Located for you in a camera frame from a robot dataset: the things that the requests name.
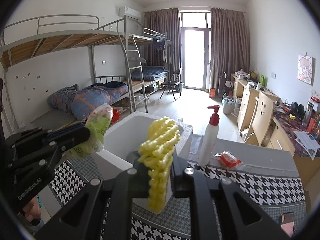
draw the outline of hand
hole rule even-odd
[[[25,212],[24,216],[29,222],[35,218],[41,219],[40,206],[36,197],[31,199],[30,202],[22,208],[22,210]]]

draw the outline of door frame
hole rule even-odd
[[[205,14],[206,27],[203,27],[203,28],[201,28],[201,27],[183,27],[183,14],[184,13],[192,13],[192,11],[181,12],[182,27],[180,29],[181,29],[181,65],[182,65],[183,88],[205,91],[206,80],[207,80],[207,66],[209,63],[209,35],[210,35],[210,31],[211,31],[211,28],[208,28],[208,19],[207,19],[208,12],[207,11],[201,12],[201,13]],[[194,31],[203,31],[204,32],[204,66],[203,66],[204,71],[203,71],[202,88],[188,87],[185,85],[185,73],[186,73],[185,31],[186,30],[194,30]]]

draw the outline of paper document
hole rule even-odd
[[[296,138],[296,141],[307,151],[307,153],[310,156],[310,158],[312,160],[314,160],[318,149],[307,150],[306,147],[303,145],[302,141],[299,138]]]
[[[294,132],[307,150],[319,149],[320,145],[308,132]]]

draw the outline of white bottle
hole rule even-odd
[[[199,166],[206,166],[210,160],[210,156],[213,150],[213,146],[216,142],[218,132],[219,132],[219,111],[220,106],[208,106],[207,108],[213,108],[214,114],[210,117],[209,124],[205,129],[204,138],[202,141],[202,145],[200,151],[198,153]]]

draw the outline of chair with smiley face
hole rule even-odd
[[[255,114],[250,122],[247,137],[244,143],[249,143],[251,137],[252,141],[261,146],[271,123],[273,109],[275,106],[275,100],[279,100],[279,97],[269,93],[269,92],[259,92],[259,99],[257,100],[255,106]]]

